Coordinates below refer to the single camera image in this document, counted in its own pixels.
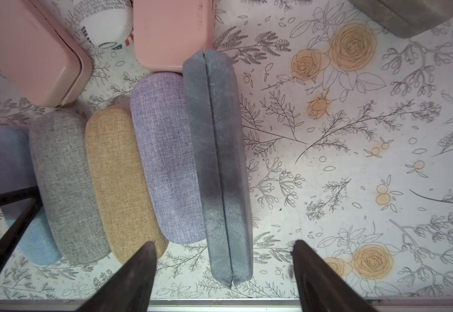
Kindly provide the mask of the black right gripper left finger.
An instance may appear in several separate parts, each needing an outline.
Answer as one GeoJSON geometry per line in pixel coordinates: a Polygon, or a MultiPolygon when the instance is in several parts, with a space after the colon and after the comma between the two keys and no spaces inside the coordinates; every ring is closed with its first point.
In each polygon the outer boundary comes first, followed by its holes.
{"type": "Polygon", "coordinates": [[[78,311],[147,311],[157,260],[155,244],[145,243],[78,311]]]}

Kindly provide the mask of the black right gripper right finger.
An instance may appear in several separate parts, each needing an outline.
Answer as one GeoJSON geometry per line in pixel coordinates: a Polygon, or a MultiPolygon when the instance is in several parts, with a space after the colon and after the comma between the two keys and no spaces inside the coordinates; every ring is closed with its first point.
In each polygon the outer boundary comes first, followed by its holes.
{"type": "Polygon", "coordinates": [[[376,310],[303,240],[295,242],[292,259],[303,311],[376,310]]]}

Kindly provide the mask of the tan woven glasses case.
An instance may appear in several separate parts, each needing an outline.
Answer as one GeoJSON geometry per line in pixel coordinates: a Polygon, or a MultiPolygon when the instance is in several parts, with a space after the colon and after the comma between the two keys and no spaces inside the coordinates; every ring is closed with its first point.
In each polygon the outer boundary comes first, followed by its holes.
{"type": "Polygon", "coordinates": [[[147,242],[163,256],[169,241],[152,206],[130,112],[108,107],[95,113],[85,139],[96,202],[116,260],[126,263],[147,242]]]}

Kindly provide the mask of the blue fabric glasses case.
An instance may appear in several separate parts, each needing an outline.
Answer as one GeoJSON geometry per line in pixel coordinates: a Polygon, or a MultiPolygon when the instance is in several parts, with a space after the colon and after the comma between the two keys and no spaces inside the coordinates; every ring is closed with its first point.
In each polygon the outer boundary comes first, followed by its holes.
{"type": "MultiPolygon", "coordinates": [[[[29,129],[22,126],[0,127],[0,194],[35,187],[29,129]]],[[[32,263],[51,265],[62,258],[54,241],[45,210],[31,221],[18,249],[32,263]]]]}

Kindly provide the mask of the grey fabric glasses case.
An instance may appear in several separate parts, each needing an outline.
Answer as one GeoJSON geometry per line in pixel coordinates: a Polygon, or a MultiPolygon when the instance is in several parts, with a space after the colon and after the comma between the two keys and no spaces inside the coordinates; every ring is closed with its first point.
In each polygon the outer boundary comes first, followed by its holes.
{"type": "Polygon", "coordinates": [[[60,110],[30,127],[31,158],[48,223],[61,254],[75,265],[110,253],[89,171],[86,125],[80,115],[60,110]]]}

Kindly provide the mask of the purple case brown lining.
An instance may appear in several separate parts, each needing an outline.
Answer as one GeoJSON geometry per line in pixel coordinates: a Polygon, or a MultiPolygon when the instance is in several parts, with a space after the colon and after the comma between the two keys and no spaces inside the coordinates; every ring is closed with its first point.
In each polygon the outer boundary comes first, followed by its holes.
{"type": "Polygon", "coordinates": [[[183,77],[160,72],[142,79],[132,92],[130,112],[161,232],[176,244],[204,240],[183,77]]]}

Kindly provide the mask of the pink glasses case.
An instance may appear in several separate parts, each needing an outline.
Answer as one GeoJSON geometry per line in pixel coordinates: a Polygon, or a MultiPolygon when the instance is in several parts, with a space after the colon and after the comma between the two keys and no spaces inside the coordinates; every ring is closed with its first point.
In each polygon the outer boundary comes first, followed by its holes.
{"type": "Polygon", "coordinates": [[[0,70],[34,105],[58,109],[76,101],[93,65],[39,1],[0,1],[0,70]]]}

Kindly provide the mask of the green case purple glasses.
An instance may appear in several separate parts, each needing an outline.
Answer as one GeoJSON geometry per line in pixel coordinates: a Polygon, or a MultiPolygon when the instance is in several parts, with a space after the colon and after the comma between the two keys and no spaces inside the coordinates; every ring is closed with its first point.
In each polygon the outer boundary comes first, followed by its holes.
{"type": "Polygon", "coordinates": [[[253,227],[238,82],[229,57],[198,51],[183,65],[194,163],[212,276],[253,276],[253,227]]]}

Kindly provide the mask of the pink case black sunglasses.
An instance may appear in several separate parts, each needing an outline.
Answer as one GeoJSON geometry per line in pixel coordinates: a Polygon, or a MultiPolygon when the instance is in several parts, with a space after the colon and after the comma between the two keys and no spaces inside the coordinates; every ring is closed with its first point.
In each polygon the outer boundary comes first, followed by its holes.
{"type": "Polygon", "coordinates": [[[214,2],[207,0],[134,1],[134,50],[151,72],[182,72],[183,63],[212,49],[214,2]]]}

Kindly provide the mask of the grey case teal lining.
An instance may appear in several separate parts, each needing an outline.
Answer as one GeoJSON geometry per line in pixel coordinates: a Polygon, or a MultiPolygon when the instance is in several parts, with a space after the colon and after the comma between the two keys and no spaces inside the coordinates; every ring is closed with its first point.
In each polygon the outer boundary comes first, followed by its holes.
{"type": "Polygon", "coordinates": [[[412,38],[453,18],[453,0],[351,0],[374,22],[400,38],[412,38]]]}

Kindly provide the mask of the newspaper print glasses case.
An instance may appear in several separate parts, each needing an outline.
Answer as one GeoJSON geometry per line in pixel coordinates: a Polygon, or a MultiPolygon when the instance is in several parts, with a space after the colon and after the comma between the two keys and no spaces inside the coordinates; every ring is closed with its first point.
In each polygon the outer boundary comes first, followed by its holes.
{"type": "Polygon", "coordinates": [[[118,50],[133,42],[133,2],[130,0],[74,1],[74,17],[83,36],[99,49],[118,50]]]}

